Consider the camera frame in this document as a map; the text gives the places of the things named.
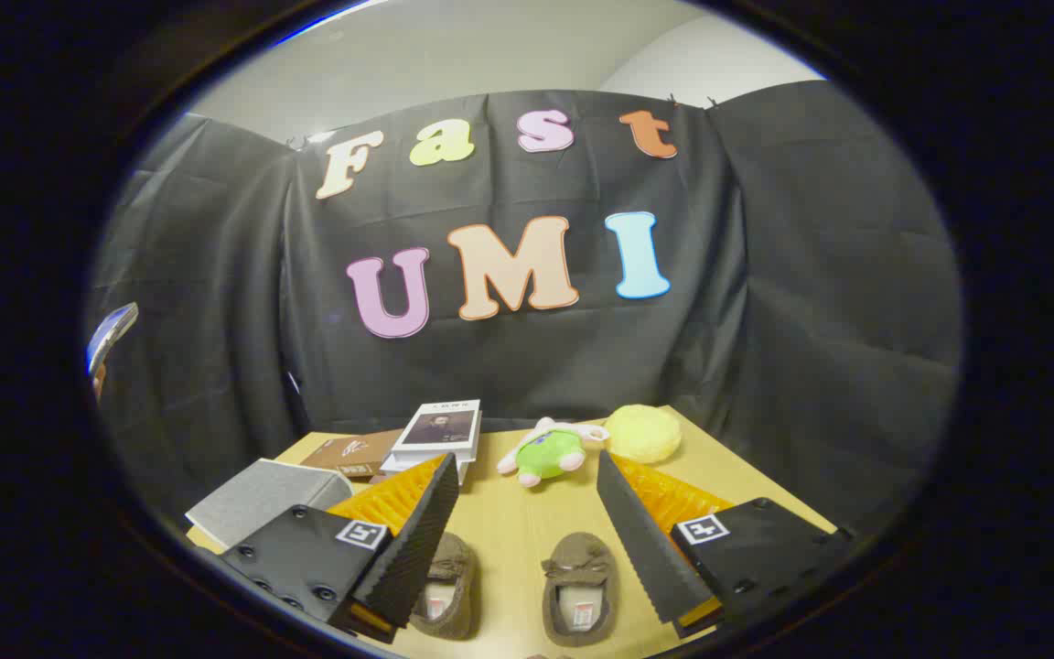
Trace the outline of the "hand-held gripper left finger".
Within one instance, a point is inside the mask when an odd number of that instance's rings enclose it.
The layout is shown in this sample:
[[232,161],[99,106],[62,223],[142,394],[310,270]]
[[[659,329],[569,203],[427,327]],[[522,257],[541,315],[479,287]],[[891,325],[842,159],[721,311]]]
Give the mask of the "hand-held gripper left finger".
[[289,608],[391,643],[418,601],[457,495],[455,456],[436,456],[333,506],[285,506],[219,557]]

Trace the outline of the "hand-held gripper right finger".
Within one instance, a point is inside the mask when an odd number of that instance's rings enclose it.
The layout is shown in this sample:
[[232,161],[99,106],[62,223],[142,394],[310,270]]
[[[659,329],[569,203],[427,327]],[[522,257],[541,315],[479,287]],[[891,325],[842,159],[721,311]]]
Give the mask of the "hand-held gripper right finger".
[[623,456],[599,456],[597,493],[658,619],[683,638],[768,621],[829,577],[855,541],[770,497],[729,503]]

